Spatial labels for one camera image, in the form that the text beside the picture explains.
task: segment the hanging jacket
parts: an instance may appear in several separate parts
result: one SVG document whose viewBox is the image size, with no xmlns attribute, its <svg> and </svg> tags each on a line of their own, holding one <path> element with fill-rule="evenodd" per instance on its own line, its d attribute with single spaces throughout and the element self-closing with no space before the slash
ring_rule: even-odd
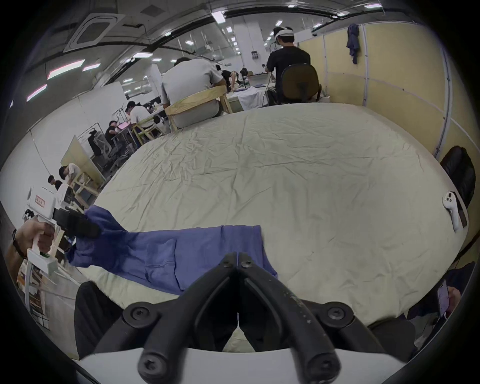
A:
<svg viewBox="0 0 480 384">
<path fill-rule="evenodd" d="M 357 24 L 350 24 L 347 29 L 347 48 L 350 48 L 350 56 L 353 58 L 352 62 L 357 64 L 357 53 L 360 50 L 359 42 L 359 26 Z"/>
</svg>

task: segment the wristwatch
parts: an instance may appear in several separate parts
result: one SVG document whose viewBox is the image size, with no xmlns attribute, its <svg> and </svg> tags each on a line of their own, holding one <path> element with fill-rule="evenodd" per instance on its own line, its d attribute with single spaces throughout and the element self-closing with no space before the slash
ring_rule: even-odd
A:
<svg viewBox="0 0 480 384">
<path fill-rule="evenodd" d="M 15 248 L 15 250 L 17 251 L 17 253 L 20 255 L 20 257 L 22 259 L 26 259 L 27 257 L 25 256 L 25 254 L 22 252 L 22 250 L 20 249 L 20 245 L 18 245 L 18 242 L 17 242 L 17 239 L 15 237 L 17 233 L 17 230 L 14 229 L 13 232 L 12 232 L 12 242 L 13 242 L 13 247 Z"/>
</svg>

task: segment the hand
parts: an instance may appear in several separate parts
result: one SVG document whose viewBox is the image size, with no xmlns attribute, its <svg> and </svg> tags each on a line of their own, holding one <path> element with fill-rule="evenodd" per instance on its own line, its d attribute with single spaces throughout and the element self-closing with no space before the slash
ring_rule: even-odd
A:
<svg viewBox="0 0 480 384">
<path fill-rule="evenodd" d="M 15 238 L 20 250 L 26 256 L 27 250 L 32 248 L 33 239 L 35 235 L 43 231 L 43 235 L 40 235 L 38 238 L 38 248 L 41 252 L 47 253 L 50 251 L 50 247 L 53 243 L 53 235 L 55 229 L 49 223 L 41 223 L 38 221 L 37 217 L 26 221 L 20 229 L 17 230 Z"/>
<path fill-rule="evenodd" d="M 448 302 L 450 304 L 446 312 L 448 316 L 450 316 L 458 303 L 460 303 L 460 296 L 460 291 L 457 288 L 448 287 Z"/>
</svg>

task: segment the white controller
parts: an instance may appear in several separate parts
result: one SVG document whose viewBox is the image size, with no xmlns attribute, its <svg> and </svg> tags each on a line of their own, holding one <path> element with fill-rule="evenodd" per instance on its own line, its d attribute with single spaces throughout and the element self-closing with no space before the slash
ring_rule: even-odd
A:
<svg viewBox="0 0 480 384">
<path fill-rule="evenodd" d="M 457 232 L 460 229 L 460 216 L 456 205 L 456 196 L 453 192 L 448 192 L 443 198 L 444 207 L 450 212 L 452 217 L 453 230 Z"/>
</svg>

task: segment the table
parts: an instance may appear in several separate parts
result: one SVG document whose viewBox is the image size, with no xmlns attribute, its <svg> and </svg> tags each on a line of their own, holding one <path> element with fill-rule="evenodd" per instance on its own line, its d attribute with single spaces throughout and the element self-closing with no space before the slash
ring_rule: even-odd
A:
<svg viewBox="0 0 480 384">
<path fill-rule="evenodd" d="M 448 191 L 440 164 L 388 119 L 303 103 L 147 143 L 96 204 L 129 231 L 260 225 L 280 281 L 301 299 L 344 302 L 369 325 L 418 302 L 460 250 L 468 227 L 453 231 Z M 82 273 L 123 307 L 172 298 L 98 267 Z"/>
</svg>

